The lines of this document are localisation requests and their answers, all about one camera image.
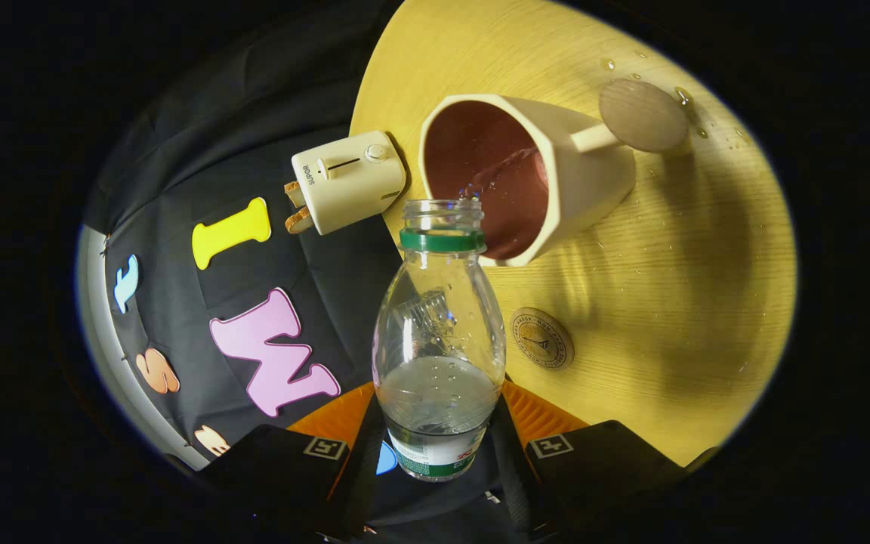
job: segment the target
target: wooden coaster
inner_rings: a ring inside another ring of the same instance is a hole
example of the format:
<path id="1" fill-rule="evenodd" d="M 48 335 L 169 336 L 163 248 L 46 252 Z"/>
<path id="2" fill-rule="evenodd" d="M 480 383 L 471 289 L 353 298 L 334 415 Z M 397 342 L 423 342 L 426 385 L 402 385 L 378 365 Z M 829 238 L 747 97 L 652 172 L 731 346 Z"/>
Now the wooden coaster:
<path id="1" fill-rule="evenodd" d="M 565 369 L 575 356 L 569 332 L 542 310 L 516 310 L 512 314 L 512 337 L 523 354 L 543 368 Z"/>

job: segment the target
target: black cloth backdrop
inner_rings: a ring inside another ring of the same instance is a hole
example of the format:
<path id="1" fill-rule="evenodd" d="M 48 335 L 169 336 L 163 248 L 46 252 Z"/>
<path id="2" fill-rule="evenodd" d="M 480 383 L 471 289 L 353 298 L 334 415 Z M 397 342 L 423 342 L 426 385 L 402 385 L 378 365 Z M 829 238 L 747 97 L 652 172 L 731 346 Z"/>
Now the black cloth backdrop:
<path id="1" fill-rule="evenodd" d="M 374 320 L 401 263 L 396 247 L 380 217 L 325 236 L 313 228 L 287 234 L 283 221 L 294 210 L 283 184 L 294 179 L 292 155 L 348 136 L 366 53 L 396 4 L 339 2 L 327 13 L 296 14 L 207 59 L 139 114 L 97 179 L 84 223 L 110 235 L 107 297 L 124 356 L 156 409 L 208 460 L 214 454 L 193 434 L 201 425 L 235 444 L 259 424 L 287 427 L 332 399 L 308 397 L 266 416 L 245 391 L 258 363 L 220 353 L 208 330 L 214 317 L 228 320 L 265 301 L 271 289 L 284 289 L 301 334 L 270 342 L 311 346 L 297 376 L 324 365 L 342 393 L 372 379 Z M 315 20 L 323 30 L 317 40 L 299 41 L 291 32 Z M 243 210 L 256 196 L 266 200 L 270 238 L 235 245 L 198 269 L 193 227 Z M 113 286 L 130 255 L 140 276 L 122 314 Z M 159 395 L 146 385 L 134 362 L 147 348 L 165 355 L 179 391 Z M 479 530 L 459 524 L 456 533 L 524 541 L 504 505 L 484 498 L 487 490 L 503 493 L 491 440 L 483 444 L 465 478 L 449 484 L 418 482 L 400 469 L 379 475 L 369 523 L 402 524 L 402 533 L 411 533 L 409 522 L 465 511 L 480 520 Z"/>

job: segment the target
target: plastic bottle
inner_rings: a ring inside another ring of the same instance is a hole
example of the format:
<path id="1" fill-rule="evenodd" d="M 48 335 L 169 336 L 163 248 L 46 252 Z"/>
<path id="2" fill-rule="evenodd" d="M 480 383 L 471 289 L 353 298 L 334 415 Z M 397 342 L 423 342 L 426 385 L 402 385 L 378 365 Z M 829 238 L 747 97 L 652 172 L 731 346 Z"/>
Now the plastic bottle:
<path id="1" fill-rule="evenodd" d="M 373 379 L 398 465 L 444 482 L 472 465 L 505 375 L 505 327 L 479 266 L 476 200 L 409 200 L 405 261 L 387 290 Z"/>

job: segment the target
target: wooden table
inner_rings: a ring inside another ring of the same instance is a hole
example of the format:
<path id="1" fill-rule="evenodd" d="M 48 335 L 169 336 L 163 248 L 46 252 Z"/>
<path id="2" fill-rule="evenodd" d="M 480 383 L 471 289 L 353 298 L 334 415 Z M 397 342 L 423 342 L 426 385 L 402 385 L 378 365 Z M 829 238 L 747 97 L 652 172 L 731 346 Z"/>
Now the wooden table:
<path id="1" fill-rule="evenodd" d="M 690 93 L 694 153 L 636 152 L 636 188 L 597 226 L 528 266 L 486 272 L 507 323 L 536 307 L 575 344 L 573 365 L 551 371 L 508 330 L 518 385 L 587 423 L 618 419 L 685 465 L 726 440 L 764 391 L 797 290 L 780 186 L 728 106 L 662 52 L 559 4 L 407 0 L 369 62 L 351 134 L 388 131 L 400 145 L 409 182 L 384 213 L 396 237 L 405 199 L 425 197 L 421 123 L 446 95 L 527 97 L 598 118 L 600 86 L 638 76 Z"/>

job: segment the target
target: pink letter w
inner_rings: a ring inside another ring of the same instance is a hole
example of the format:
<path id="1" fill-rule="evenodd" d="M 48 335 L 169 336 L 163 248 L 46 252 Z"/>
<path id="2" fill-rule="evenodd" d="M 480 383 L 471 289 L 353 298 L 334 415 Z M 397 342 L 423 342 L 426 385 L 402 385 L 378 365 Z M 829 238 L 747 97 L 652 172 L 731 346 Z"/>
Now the pink letter w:
<path id="1" fill-rule="evenodd" d="M 310 374 L 290 382 L 311 354 L 309 345 L 268 344 L 282 335 L 297 338 L 301 321 L 294 312 L 287 293 L 272 290 L 267 300 L 244 314 L 221 321 L 210 321 L 210 334 L 221 353 L 238 359 L 260 362 L 248 383 L 248 395 L 263 413 L 277 417 L 277 409 L 312 395 L 338 396 L 341 386 L 331 371 L 322 365 L 310 366 Z"/>

